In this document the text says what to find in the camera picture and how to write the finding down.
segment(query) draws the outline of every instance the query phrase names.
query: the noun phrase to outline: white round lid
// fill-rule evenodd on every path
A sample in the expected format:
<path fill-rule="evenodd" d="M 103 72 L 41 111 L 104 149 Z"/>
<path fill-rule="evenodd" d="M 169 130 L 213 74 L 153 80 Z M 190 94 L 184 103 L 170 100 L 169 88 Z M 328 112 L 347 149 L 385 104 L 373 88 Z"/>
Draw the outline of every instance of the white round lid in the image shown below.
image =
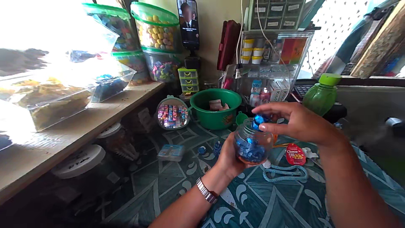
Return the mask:
<path fill-rule="evenodd" d="M 89 145 L 71 154 L 51 172 L 61 178 L 68 179 L 81 175 L 98 165 L 105 156 L 105 150 L 99 145 Z"/>
<path fill-rule="evenodd" d="M 109 126 L 107 129 L 105 129 L 103 132 L 101 132 L 97 138 L 106 138 L 108 136 L 111 136 L 115 133 L 117 133 L 121 129 L 121 124 L 119 122 Z"/>

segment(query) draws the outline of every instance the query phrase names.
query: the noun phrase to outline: blue lanyard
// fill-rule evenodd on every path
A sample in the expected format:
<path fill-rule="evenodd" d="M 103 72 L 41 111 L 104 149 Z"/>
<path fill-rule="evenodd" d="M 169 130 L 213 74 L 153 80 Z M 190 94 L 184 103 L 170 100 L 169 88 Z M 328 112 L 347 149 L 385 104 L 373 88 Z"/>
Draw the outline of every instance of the blue lanyard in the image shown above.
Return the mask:
<path fill-rule="evenodd" d="M 297 170 L 294 172 L 287 171 L 287 170 L 293 170 L 293 169 L 297 169 Z M 286 176 L 280 176 L 280 177 L 270 179 L 266 174 L 268 172 L 270 172 L 270 173 L 273 172 L 273 173 L 282 174 L 282 175 L 286 175 Z M 308 179 L 308 173 L 304 167 L 298 166 L 298 165 L 289 166 L 289 167 L 271 165 L 271 167 L 269 169 L 265 169 L 263 171 L 263 177 L 268 182 L 287 181 L 287 180 L 303 182 L 304 180 Z"/>

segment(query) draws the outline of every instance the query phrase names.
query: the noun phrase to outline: pegboard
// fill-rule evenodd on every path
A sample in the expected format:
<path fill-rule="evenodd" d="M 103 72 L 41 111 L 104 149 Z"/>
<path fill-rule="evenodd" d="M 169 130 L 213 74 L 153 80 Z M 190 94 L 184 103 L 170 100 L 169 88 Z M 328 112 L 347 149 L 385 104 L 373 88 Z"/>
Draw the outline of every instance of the pegboard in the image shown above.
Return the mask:
<path fill-rule="evenodd" d="M 309 47 L 309 64 L 315 72 L 342 45 L 354 26 L 367 13 L 370 0 L 325 0 L 312 21 L 322 29 L 315 32 Z M 301 70 L 311 72 L 308 57 Z"/>

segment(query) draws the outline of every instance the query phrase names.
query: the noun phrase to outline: red packet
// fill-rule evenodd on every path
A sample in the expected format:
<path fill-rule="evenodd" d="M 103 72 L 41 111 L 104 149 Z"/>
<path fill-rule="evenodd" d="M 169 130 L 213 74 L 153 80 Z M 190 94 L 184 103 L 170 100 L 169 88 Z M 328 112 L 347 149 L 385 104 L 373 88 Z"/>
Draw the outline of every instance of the red packet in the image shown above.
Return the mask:
<path fill-rule="evenodd" d="M 288 163 L 290 163 L 291 165 L 303 166 L 307 161 L 307 157 L 305 156 L 304 152 L 294 143 L 290 143 L 287 146 L 286 157 Z"/>

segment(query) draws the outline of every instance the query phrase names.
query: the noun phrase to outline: human arm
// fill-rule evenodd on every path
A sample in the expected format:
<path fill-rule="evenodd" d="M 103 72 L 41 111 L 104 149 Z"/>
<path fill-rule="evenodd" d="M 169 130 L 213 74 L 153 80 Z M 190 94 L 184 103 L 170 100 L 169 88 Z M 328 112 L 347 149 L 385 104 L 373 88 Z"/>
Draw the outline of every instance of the human arm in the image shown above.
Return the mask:
<path fill-rule="evenodd" d="M 336 227 L 402 227 L 372 188 L 346 137 L 333 125 L 298 103 L 269 103 L 252 112 L 289 120 L 286 125 L 262 124 L 261 130 L 318 145 L 326 177 L 328 208 Z"/>
<path fill-rule="evenodd" d="M 222 146 L 218 161 L 201 178 L 204 186 L 209 191 L 213 191 L 216 196 L 219 196 L 229 183 L 248 167 L 236 158 L 233 143 L 234 133 L 232 132 Z M 194 186 L 166 208 L 149 227 L 196 227 L 210 207 L 211 204 L 205 200 L 197 186 Z"/>

